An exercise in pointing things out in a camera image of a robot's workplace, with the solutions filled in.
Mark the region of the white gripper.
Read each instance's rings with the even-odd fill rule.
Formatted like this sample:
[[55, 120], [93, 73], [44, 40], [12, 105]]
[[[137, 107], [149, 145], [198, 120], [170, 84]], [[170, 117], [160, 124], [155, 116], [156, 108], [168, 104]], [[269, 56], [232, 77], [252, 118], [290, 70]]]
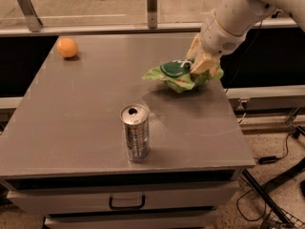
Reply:
[[246, 35], [233, 35], [225, 31], [217, 22], [211, 11], [202, 23], [201, 32], [194, 38], [186, 54], [187, 59], [193, 59], [192, 74], [201, 74], [216, 67], [220, 55], [233, 53], [246, 39]]

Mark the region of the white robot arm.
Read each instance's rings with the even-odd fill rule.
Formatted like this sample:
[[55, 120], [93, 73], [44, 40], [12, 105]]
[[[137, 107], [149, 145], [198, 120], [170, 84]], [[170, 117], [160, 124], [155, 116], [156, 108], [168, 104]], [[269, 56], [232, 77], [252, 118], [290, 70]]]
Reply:
[[258, 22], [283, 10], [305, 30], [305, 0], [222, 0], [204, 19], [187, 53], [192, 74], [214, 69], [223, 55], [233, 53]]

